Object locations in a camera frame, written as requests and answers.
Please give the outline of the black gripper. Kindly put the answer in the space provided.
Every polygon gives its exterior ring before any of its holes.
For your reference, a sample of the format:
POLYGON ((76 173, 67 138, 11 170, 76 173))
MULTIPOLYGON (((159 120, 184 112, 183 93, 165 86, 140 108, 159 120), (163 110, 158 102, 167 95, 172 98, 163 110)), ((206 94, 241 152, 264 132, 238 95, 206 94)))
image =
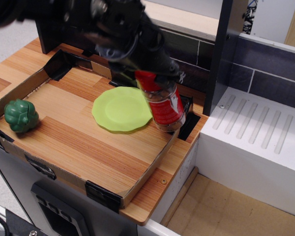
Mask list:
POLYGON ((179 65, 169 57, 163 47, 151 50, 135 42, 127 50, 108 49, 112 86, 137 86, 134 71, 156 74, 154 82, 163 90, 174 91, 175 80, 181 77, 179 65))

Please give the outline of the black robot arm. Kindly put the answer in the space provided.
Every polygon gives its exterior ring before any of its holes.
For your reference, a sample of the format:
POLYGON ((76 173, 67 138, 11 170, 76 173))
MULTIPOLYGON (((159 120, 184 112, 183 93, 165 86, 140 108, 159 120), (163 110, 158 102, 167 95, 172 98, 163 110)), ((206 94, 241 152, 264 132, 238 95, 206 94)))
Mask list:
POLYGON ((25 19, 73 28, 115 73, 150 72, 161 88, 184 79, 139 0, 0 0, 0 28, 25 19))

